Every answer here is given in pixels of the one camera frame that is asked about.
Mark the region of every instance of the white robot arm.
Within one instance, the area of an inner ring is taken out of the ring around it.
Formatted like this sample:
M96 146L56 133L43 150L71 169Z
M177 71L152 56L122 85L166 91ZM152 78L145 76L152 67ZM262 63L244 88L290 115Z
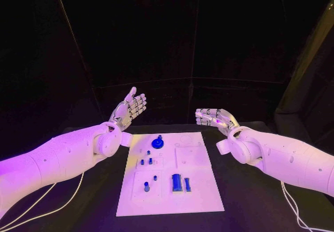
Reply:
M145 110L145 96L135 87L100 125L51 138L28 153L0 162L0 218L14 203L43 186L76 177L110 157L130 135L132 119Z
M197 109L195 117L198 125L217 127L227 136L215 144L221 155L230 152L240 163L277 180L334 197L332 155L296 139L240 127L223 109Z

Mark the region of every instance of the small blue part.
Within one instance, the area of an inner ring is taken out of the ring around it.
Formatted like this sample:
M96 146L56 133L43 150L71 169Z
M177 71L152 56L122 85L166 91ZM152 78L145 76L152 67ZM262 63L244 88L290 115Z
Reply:
M148 191L149 191L148 182L143 182L143 191L145 191L145 192L148 192Z
M158 138L152 140L151 146L155 149L159 149L164 146L164 140L161 136L158 136Z
M181 192L182 191L181 175L174 174L171 176L171 180L172 180L172 192Z
M188 183L188 178L184 178L184 182L185 182L185 191L187 191L187 192L191 192L190 183Z

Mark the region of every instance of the table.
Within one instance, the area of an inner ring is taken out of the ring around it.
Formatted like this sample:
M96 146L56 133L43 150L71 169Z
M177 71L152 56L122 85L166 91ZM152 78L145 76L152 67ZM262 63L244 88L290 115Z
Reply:
M270 132L263 122L240 123L251 129ZM283 198L280 183L260 170L240 164L230 154L220 155L215 143L224 135L213 127L198 125L129 126L126 132L171 133L200 131L207 147L224 212L115 217L122 187L128 148L119 147L115 155L96 164L83 174L83 182L69 205L51 215L41 217L12 232L303 232ZM80 177L56 184L44 199L23 216L31 218L57 209L69 200ZM1 225L8 223L48 187L25 196L7 212ZM286 189L295 198L300 218L309 227L334 231L334 206L322 193L293 187Z

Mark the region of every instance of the cable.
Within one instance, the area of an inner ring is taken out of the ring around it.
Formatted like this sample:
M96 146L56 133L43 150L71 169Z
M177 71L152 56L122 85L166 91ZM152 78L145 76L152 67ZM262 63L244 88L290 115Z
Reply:
M305 222L302 221L302 219L300 219L300 217L299 217L297 206L296 206L295 200L293 200L293 198L292 198L289 192L286 191L285 184L283 184L282 181L280 181L280 186L282 186L282 191L283 191L285 199L286 199L286 201L287 201L287 203L289 203L289 205L290 205L290 209L292 209L293 214L295 214L295 216L296 216L296 223L297 223L297 226L299 226L300 228L309 230L310 232L312 232L312 230L313 230L313 231L322 231L322 232L332 232L332 231L329 231L329 230L323 230L323 229L309 228L309 227L308 227L308 225L305 224ZM292 202L293 202L295 209L293 209L293 207L292 207L292 204L290 204L290 201L289 201L289 199L287 199L287 197L286 197L286 194L287 194L287 196L289 196L289 198L290 198L290 200L292 200Z
M79 184L77 184L74 193L73 193L73 195L71 195L69 201L66 202L66 204L64 204L59 209L53 210L51 212L48 212L48 213L43 214L43 215L38 215L38 216L33 217L31 219L25 220L24 222L21 222L20 224L17 224L15 226L11 226L8 229L1 230L0 232L5 232L5 231L8 231L10 229L18 227L21 224L27 223L28 221L31 221L31 220L34 220L34 219L37 219L37 218L41 218L43 216L50 215L50 214L53 214L54 212L57 212L57 211L69 204L69 202L71 201L71 199L73 199L73 197L74 197L74 194L76 194L76 192L77 192L77 190L79 190L80 184L82 184L82 178L80 178L80 181L79 181Z
M20 218L21 216L27 213L27 211L33 208L33 206L38 203L38 201L41 200L41 198L46 196L47 192L51 190L53 186L56 185L56 183L51 185L51 187L48 188L48 190L44 192L44 194L40 196L40 198L37 199L37 201L33 203L33 205L30 206L30 208L25 210L25 212L5 225L0 228L4 229L8 225L11 225Z

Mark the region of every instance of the white board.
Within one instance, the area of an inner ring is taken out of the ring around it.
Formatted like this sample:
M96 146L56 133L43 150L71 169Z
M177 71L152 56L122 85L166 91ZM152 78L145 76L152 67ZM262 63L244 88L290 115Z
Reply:
M158 135L164 146L154 149L151 141ZM181 175L181 192L172 192L172 174ZM184 178L188 178L191 192L185 192ZM214 211L224 211L224 208L200 132L133 135L116 216Z

